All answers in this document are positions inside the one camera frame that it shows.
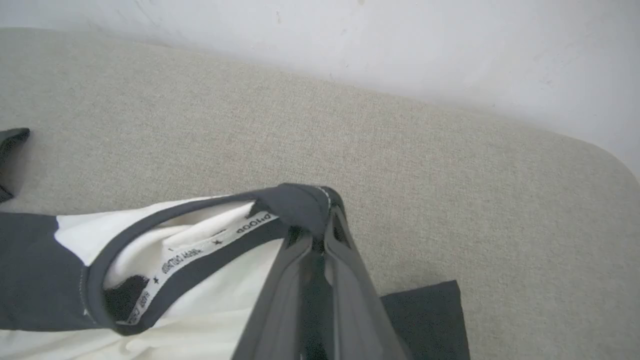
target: gray fabric cushion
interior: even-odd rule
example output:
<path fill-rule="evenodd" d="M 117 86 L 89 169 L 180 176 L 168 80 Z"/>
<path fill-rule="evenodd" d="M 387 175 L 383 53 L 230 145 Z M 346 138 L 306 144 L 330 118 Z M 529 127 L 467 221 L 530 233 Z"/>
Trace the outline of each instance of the gray fabric cushion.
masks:
<path fill-rule="evenodd" d="M 564 136 L 202 54 L 0 31 L 4 211 L 327 184 L 381 293 L 448 279 L 474 359 L 640 352 L 640 186 Z"/>

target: raglan t-shirt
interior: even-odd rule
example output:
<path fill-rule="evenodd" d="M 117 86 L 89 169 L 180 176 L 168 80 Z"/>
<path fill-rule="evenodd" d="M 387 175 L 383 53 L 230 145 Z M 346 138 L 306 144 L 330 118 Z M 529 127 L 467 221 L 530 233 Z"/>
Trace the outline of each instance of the raglan t-shirt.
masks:
<path fill-rule="evenodd" d="M 330 188 L 282 184 L 87 215 L 0 212 L 0 358 L 230 359 L 291 226 Z M 468 359 L 458 285 L 382 298 L 414 359 Z"/>

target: black cloth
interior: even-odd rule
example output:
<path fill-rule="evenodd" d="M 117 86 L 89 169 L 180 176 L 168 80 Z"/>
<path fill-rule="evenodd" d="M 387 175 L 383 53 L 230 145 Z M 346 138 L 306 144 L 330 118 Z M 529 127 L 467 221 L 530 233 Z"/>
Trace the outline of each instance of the black cloth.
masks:
<path fill-rule="evenodd" d="M 24 142 L 29 137 L 29 129 L 23 127 L 20 129 L 11 129 L 0 131 L 0 176 L 2 173 L 2 166 L 13 152 L 16 145 Z M 0 183 L 0 202 L 11 199 L 13 195 L 7 190 L 2 183 Z"/>
<path fill-rule="evenodd" d="M 456 281 L 381 298 L 394 329 L 415 360 L 468 360 L 465 319 Z"/>

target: seam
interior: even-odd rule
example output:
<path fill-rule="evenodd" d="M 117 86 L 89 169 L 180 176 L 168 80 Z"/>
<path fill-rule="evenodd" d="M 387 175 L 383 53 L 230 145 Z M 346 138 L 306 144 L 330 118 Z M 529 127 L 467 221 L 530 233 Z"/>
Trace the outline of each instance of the seam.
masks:
<path fill-rule="evenodd" d="M 327 200 L 327 213 L 331 213 L 331 197 L 329 196 L 329 194 L 320 186 L 316 186 L 316 188 L 320 189 L 320 191 L 322 191 L 322 193 L 324 194 L 324 196 L 326 196 L 326 200 Z"/>
<path fill-rule="evenodd" d="M 83 293 L 82 293 L 83 278 L 84 278 L 84 271 L 80 270 L 80 283 L 78 285 L 78 290 L 80 291 L 80 302 L 82 302 L 83 312 L 85 312 L 87 314 L 87 316 L 89 316 L 89 319 L 91 319 L 91 321 L 95 325 L 98 325 L 98 323 L 95 322 L 95 320 L 91 316 L 91 313 L 89 312 L 88 306 L 84 302 L 84 296 L 83 296 Z"/>

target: white wall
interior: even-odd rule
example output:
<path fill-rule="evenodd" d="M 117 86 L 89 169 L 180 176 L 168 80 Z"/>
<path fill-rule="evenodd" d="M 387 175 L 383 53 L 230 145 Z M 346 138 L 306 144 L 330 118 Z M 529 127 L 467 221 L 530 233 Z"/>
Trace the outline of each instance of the white wall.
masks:
<path fill-rule="evenodd" d="M 0 0 L 0 26 L 97 29 L 522 119 L 640 174 L 640 1 Z"/>

